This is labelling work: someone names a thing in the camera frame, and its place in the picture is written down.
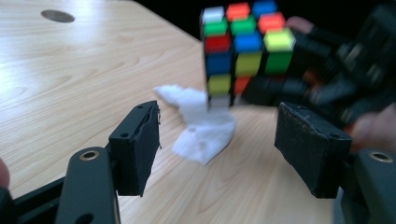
crumpled paper towel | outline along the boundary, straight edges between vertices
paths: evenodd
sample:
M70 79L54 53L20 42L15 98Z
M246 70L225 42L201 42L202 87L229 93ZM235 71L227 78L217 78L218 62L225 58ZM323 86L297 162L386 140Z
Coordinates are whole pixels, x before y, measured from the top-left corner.
M207 164L230 143L236 121L228 107L208 110L206 93L193 88L164 85L154 90L178 108L187 125L174 144L174 153Z

wood grain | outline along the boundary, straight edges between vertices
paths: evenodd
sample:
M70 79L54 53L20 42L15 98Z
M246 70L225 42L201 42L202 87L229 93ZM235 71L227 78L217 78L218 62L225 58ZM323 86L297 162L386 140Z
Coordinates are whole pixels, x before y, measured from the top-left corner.
M44 19L56 9L71 23ZM232 142L203 166L172 153L185 128L153 88L204 88L201 43L135 2L0 0L0 157L22 196L103 147L128 112L158 100L161 143L142 198L120 197L122 223L331 223L274 147L276 109L244 106Z

